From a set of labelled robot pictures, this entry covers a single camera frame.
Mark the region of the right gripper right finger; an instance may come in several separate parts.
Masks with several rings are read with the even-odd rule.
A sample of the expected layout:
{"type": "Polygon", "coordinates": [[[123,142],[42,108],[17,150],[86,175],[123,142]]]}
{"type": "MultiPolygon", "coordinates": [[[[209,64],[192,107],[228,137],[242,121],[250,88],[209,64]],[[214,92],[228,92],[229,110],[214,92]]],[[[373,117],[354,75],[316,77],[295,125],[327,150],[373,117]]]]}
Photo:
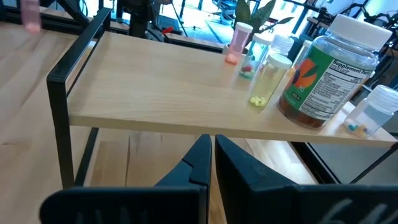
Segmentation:
{"type": "Polygon", "coordinates": [[[398,224],[398,186],[300,185],[224,135],[215,160],[228,224],[398,224]]]}

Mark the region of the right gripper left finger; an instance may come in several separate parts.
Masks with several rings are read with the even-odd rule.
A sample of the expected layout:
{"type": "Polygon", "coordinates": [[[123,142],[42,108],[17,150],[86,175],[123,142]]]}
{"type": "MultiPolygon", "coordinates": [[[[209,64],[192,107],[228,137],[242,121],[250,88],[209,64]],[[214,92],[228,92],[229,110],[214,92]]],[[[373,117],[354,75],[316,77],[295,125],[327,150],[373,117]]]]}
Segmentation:
{"type": "Polygon", "coordinates": [[[208,224],[212,141],[201,135],[153,187],[74,187],[46,198],[41,224],[208,224]]]}

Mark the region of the yellow vial with yellow pills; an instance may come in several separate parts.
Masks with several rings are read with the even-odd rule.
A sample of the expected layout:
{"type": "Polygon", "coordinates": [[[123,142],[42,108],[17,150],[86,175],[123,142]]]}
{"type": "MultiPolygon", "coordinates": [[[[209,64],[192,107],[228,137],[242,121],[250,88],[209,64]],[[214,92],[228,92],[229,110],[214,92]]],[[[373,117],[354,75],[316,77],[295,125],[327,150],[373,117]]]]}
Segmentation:
{"type": "Polygon", "coordinates": [[[265,65],[254,77],[248,103],[256,108],[264,108],[291,66],[292,61],[286,56],[277,53],[269,54],[265,65]]]}

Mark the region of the large gummy supplement bottle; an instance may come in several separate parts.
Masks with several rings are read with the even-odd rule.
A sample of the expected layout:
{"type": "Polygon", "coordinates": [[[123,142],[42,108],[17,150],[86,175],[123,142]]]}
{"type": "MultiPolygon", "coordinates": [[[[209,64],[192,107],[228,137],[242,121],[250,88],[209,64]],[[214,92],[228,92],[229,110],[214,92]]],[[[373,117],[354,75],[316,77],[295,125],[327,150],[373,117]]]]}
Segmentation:
{"type": "Polygon", "coordinates": [[[278,102],[281,113],[308,128],[331,120],[377,67],[392,32],[338,14],[313,40],[278,102]]]}

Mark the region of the teal vial with red pills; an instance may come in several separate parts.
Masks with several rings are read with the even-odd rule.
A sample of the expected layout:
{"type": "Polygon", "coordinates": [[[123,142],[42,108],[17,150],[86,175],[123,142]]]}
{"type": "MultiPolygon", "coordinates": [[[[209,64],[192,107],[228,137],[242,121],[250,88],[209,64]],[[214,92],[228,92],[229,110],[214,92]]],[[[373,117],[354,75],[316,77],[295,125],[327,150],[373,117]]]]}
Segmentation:
{"type": "Polygon", "coordinates": [[[255,33],[252,37],[251,45],[246,54],[239,76],[247,79],[253,79],[259,66],[262,64],[273,38],[268,35],[255,33]]]}

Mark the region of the pink vial with pink pills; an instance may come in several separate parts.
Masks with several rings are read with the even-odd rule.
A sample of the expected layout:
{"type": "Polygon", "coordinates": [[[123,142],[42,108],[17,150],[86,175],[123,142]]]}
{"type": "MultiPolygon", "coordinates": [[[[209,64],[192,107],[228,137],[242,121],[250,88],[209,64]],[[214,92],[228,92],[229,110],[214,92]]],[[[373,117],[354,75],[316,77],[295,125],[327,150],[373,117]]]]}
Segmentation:
{"type": "Polygon", "coordinates": [[[251,34],[253,27],[243,22],[237,22],[234,28],[233,38],[229,44],[228,51],[226,53],[225,62],[231,65],[237,65],[243,49],[246,46],[249,35],[251,34]]]}
{"type": "Polygon", "coordinates": [[[21,19],[26,30],[38,34],[41,30],[39,0],[20,0],[21,19]]]}

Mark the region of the clear vial, ribbed white cap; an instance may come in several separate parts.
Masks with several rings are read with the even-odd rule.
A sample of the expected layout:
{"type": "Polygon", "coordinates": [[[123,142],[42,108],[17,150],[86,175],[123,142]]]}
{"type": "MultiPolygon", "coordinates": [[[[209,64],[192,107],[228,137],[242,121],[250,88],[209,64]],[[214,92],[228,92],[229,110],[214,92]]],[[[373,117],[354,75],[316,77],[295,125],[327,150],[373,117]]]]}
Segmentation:
{"type": "Polygon", "coordinates": [[[287,35],[276,34],[271,42],[267,55],[280,54],[292,60],[292,56],[289,55],[289,52],[294,43],[295,41],[293,38],[287,35]]]}

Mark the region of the green plant in white pot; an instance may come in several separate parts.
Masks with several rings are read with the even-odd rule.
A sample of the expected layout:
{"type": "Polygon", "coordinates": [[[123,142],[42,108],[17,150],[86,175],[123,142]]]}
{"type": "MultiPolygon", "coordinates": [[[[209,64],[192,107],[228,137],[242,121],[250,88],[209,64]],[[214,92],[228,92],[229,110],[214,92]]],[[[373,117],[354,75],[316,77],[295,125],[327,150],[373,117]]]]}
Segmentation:
{"type": "Polygon", "coordinates": [[[251,34],[261,34],[264,31],[273,29],[276,25],[286,24],[290,20],[292,20],[293,17],[286,17],[278,20],[277,22],[271,24],[270,26],[267,26],[264,29],[261,29],[261,27],[271,18],[271,13],[275,6],[275,2],[276,0],[270,0],[265,6],[257,9],[255,12],[251,12],[249,3],[246,0],[237,0],[235,9],[236,18],[234,20],[232,28],[235,29],[236,24],[238,22],[242,22],[250,25],[253,28],[251,34]]]}

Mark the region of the wooden shelf, black metal frame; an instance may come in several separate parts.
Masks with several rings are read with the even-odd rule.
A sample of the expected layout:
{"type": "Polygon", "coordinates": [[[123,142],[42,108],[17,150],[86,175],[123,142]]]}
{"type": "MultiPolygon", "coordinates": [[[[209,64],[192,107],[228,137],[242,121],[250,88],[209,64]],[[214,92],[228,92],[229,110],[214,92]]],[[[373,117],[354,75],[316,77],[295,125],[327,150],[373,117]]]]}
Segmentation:
{"type": "Polygon", "coordinates": [[[356,144],[398,150],[385,130],[369,139],[344,131],[343,111],[323,129],[307,129],[277,109],[277,95],[263,111],[246,104],[234,87],[234,69],[203,50],[115,34],[103,8],[47,76],[64,188],[73,187],[70,127],[157,133],[224,134],[233,138],[356,144]]]}

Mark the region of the black aluminium table frame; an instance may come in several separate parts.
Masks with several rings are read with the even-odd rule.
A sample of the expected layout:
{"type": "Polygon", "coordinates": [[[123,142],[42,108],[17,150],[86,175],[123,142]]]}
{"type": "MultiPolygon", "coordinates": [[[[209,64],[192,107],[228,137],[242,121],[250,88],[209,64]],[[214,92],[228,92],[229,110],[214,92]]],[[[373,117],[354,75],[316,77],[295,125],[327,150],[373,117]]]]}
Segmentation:
{"type": "MultiPolygon", "coordinates": [[[[11,0],[16,5],[6,6],[4,0],[0,0],[0,21],[21,24],[21,0],[11,0]]],[[[80,11],[78,2],[82,0],[41,0],[45,4],[40,5],[42,28],[66,34],[81,34],[92,18],[84,16],[80,11]]],[[[166,42],[170,44],[190,47],[220,53],[221,48],[215,43],[192,39],[171,32],[167,34],[166,42]]],[[[340,179],[328,167],[326,162],[316,152],[313,144],[308,142],[291,142],[292,147],[298,152],[305,165],[321,184],[339,184],[340,179]]]]}

